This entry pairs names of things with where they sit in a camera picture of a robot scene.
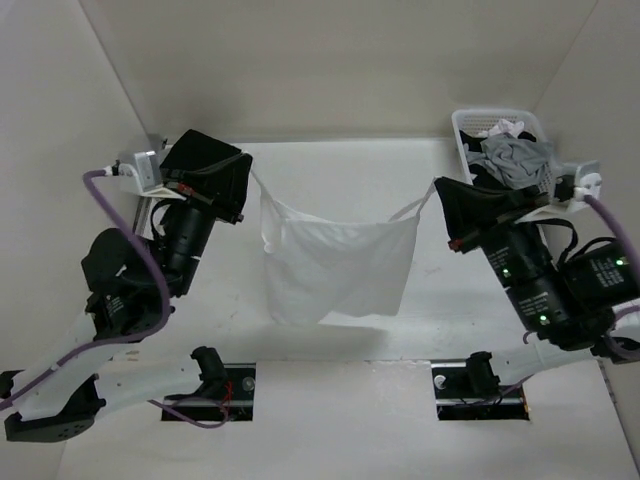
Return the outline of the white tank top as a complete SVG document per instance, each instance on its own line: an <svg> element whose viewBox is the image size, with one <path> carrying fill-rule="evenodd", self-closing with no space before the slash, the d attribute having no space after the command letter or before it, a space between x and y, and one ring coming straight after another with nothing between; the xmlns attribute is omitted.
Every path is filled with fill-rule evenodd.
<svg viewBox="0 0 640 480"><path fill-rule="evenodd" d="M276 322L398 314L434 186L384 222L349 223L297 211L257 184L267 309Z"/></svg>

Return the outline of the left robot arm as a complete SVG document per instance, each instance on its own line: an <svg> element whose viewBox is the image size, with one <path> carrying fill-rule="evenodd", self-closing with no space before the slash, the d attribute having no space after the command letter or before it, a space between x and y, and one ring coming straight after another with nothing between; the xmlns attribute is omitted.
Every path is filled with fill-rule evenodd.
<svg viewBox="0 0 640 480"><path fill-rule="evenodd" d="M139 371L103 372L105 364L162 330L172 300L194 280L213 227L243 218L252 156L196 130L157 151L120 155L82 181L112 221L93 241L81 267L89 290L65 337L36 363L1 375L4 432L12 443L59 443L111 413L142 402L178 416L178 404L212 402L229 414L228 374L218 352L195 348L187 358ZM144 238L97 188L99 179L130 182L155 200L159 222Z"/></svg>

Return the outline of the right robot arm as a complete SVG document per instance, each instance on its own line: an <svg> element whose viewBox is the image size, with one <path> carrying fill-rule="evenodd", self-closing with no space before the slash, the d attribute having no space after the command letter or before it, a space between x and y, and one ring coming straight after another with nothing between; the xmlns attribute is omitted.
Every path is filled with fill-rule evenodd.
<svg viewBox="0 0 640 480"><path fill-rule="evenodd" d="M639 359L639 256L621 225L592 195L575 191L609 227L579 247L578 235L558 258L526 215L547 203L535 187L491 190L447 177L434 182L449 248L481 251L525 329L521 346L478 351L453 374L438 374L442 393L467 392L487 403L533 375L592 358L614 364Z"/></svg>

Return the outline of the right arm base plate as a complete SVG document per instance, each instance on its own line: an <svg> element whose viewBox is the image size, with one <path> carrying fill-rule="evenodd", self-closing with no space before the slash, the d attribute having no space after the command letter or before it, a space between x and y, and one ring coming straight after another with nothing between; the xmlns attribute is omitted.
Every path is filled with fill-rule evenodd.
<svg viewBox="0 0 640 480"><path fill-rule="evenodd" d="M463 361L431 364L435 409L440 421L528 421L529 407L522 386L491 385L480 392Z"/></svg>

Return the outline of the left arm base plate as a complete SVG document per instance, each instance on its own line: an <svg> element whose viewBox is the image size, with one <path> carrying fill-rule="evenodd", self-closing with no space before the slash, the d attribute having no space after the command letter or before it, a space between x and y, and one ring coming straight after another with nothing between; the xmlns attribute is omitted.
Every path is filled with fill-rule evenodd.
<svg viewBox="0 0 640 480"><path fill-rule="evenodd" d="M256 392L256 364L232 363L226 364L225 368L228 380L210 398L189 398L176 394L166 396L162 404L204 425L251 422Z"/></svg>

